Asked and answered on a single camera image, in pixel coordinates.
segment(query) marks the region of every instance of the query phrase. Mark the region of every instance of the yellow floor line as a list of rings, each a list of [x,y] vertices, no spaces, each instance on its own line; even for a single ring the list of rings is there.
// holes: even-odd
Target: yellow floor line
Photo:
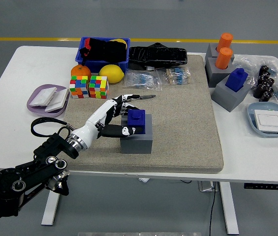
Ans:
[[[67,41],[79,42],[81,38],[48,38],[48,37],[0,37],[0,41]],[[217,43],[218,39],[196,38],[131,38],[131,42],[167,42],[167,43]],[[232,43],[278,44],[278,40],[240,40]]]

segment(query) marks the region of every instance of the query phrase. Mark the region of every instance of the blue bowl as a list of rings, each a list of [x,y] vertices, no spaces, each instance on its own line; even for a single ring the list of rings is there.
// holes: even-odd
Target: blue bowl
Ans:
[[[247,108],[248,120],[252,126],[252,129],[256,131],[256,133],[258,133],[259,135],[265,138],[278,137],[278,133],[262,132],[257,128],[255,113],[254,113],[255,110],[278,111],[278,104],[273,102],[255,102],[255,103],[251,103]]]

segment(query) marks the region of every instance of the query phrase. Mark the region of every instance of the gray felt mat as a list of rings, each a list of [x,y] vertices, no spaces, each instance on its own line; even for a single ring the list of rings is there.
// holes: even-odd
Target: gray felt mat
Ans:
[[[151,154],[121,154],[120,140],[101,137],[80,152],[76,160],[64,154],[70,170],[101,172],[218,173],[223,169],[222,149],[201,56],[188,56],[193,82],[163,86],[161,92],[110,85],[109,98],[121,94],[156,94],[153,99],[132,101],[153,117]],[[106,100],[70,98],[64,120],[75,127],[85,121]],[[121,117],[111,124],[120,124]]]

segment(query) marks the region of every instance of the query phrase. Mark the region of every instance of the plastic bag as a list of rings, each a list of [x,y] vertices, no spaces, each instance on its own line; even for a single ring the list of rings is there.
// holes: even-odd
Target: plastic bag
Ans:
[[[185,85],[191,82],[191,73],[188,67],[176,66],[168,69],[156,70],[159,77],[170,85]]]
[[[161,91],[162,81],[155,71],[128,70],[124,76],[124,86]]]
[[[274,79],[272,85],[273,94],[270,101],[278,102],[278,59],[270,56],[236,55],[233,65],[237,68],[243,68],[248,73],[247,81],[253,89],[256,88],[259,70],[261,66],[268,66],[270,78]]]

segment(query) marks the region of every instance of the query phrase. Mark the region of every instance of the lemon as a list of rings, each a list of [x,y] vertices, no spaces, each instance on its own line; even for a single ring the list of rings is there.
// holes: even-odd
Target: lemon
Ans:
[[[123,39],[121,39],[121,38],[116,38],[116,39],[112,39],[111,41],[117,41],[117,42],[120,42],[120,43],[124,43],[124,44],[125,44],[125,48],[127,49],[127,43],[126,43],[126,41],[124,41]]]
[[[106,65],[104,66],[100,72],[100,76],[107,76],[108,82],[110,84],[118,83],[123,79],[124,73],[117,65]]]

